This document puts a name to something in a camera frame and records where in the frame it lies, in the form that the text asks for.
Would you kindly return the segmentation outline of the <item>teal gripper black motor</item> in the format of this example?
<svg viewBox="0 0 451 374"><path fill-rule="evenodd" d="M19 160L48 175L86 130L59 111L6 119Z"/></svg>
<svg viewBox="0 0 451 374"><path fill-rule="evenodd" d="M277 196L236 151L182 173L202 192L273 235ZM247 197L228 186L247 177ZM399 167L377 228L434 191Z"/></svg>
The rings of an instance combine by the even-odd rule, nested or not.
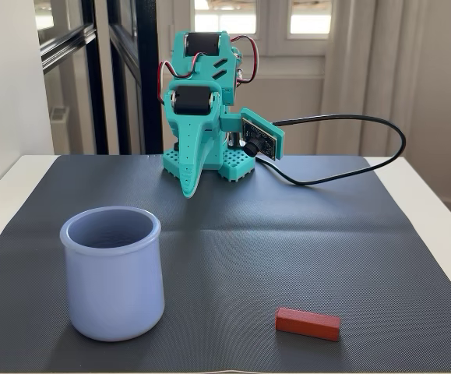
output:
<svg viewBox="0 0 451 374"><path fill-rule="evenodd" d="M218 128L222 89L216 82L175 80L163 95L164 113L178 138L179 180L186 198L196 192L203 171L220 168Z"/></svg>

